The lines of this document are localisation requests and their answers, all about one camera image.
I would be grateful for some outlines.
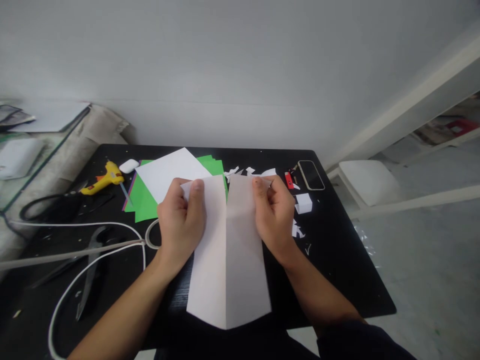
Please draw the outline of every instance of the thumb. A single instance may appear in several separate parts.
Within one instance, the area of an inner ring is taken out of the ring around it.
[[[194,223],[197,221],[204,222],[204,181],[197,179],[190,188],[190,196],[188,198],[188,208],[186,211],[186,221]]]
[[[269,198],[267,197],[267,187],[264,181],[256,176],[253,178],[253,199],[255,200],[255,207],[257,212],[271,212]]]

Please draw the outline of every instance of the green paper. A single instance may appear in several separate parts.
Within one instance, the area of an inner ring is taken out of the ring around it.
[[[198,161],[208,170],[210,174],[223,175],[223,183],[225,185],[225,196],[228,196],[227,181],[224,176],[224,166],[222,160],[215,160],[212,155],[201,156]],[[142,160],[141,164],[145,165],[153,160]],[[135,222],[139,223],[144,220],[155,219],[157,217],[157,202],[147,189],[140,176],[135,176],[135,181],[130,192],[130,199],[133,206],[127,202],[125,212],[135,212]]]
[[[215,175],[222,175],[223,176],[223,184],[225,186],[225,198],[227,199],[228,196],[229,196],[229,189],[227,187],[227,180],[225,179],[225,175],[224,175],[224,165],[222,163],[222,160],[215,160],[215,159],[202,160],[201,158],[198,158],[198,161],[213,176],[215,176]]]
[[[196,158],[199,162],[204,162],[206,160],[215,160],[212,155],[205,155]]]
[[[152,161],[153,160],[142,160],[140,163],[145,165],[151,163]],[[145,192],[150,193],[140,176],[138,174],[135,175],[135,182],[133,183],[133,187],[131,188],[130,192],[130,200],[134,205],[130,205],[130,202],[127,201],[124,211],[126,213],[137,211],[137,209],[140,208],[140,202],[142,201]]]

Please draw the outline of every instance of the fingernail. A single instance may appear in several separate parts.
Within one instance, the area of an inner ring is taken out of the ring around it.
[[[191,187],[193,188],[193,190],[202,190],[204,188],[204,182],[200,179],[195,180]]]

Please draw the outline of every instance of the smartphone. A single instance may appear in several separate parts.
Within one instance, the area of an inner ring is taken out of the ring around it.
[[[298,167],[308,190],[325,190],[325,184],[313,161],[300,160]]]

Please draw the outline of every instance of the sleeve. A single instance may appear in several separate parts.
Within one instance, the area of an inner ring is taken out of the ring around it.
[[[326,329],[317,340],[321,359],[415,360],[380,327],[348,321]]]

